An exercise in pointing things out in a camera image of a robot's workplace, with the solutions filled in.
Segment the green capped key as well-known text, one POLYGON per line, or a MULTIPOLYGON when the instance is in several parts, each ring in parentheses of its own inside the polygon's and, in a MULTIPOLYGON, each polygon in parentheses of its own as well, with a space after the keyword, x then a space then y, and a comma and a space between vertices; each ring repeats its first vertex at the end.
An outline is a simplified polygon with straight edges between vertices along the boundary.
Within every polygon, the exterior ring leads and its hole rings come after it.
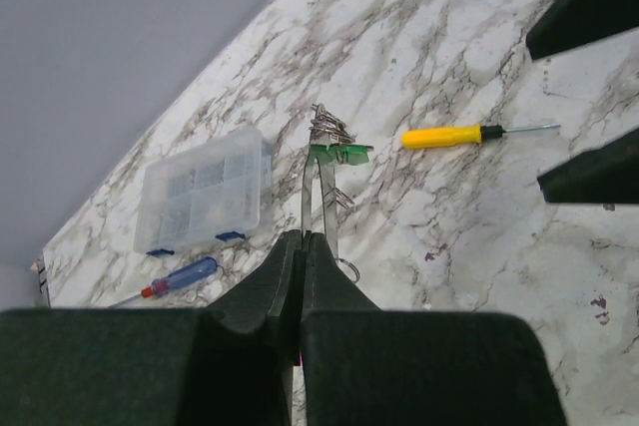
POLYGON ((310 158, 321 166, 329 164, 359 166, 369 162, 372 146, 359 144, 311 145, 310 158))

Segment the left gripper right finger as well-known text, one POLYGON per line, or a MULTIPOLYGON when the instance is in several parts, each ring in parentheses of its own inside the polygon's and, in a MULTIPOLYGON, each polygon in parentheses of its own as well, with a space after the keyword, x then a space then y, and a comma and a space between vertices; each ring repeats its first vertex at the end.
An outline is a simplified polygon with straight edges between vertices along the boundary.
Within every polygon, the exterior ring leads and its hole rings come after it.
POLYGON ((563 425, 533 329, 498 312, 388 311, 307 238, 301 354, 311 425, 563 425))

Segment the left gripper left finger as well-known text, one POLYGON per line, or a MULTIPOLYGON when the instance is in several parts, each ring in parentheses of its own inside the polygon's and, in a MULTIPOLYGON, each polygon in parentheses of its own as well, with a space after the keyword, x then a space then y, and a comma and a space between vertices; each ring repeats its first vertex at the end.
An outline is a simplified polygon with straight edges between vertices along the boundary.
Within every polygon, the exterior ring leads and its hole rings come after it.
POLYGON ((3 312, 2 423, 290 424, 301 246, 299 231, 283 233, 204 307, 3 312))

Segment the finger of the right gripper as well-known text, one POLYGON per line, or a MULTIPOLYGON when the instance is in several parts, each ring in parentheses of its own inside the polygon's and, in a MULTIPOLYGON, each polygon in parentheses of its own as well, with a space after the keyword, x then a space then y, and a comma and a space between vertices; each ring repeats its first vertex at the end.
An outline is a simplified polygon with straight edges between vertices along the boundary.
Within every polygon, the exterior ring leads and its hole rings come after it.
POLYGON ((537 178, 549 204, 637 205, 638 130, 586 150, 537 178))
POLYGON ((526 36, 533 60, 638 27, 638 0, 554 0, 526 36))

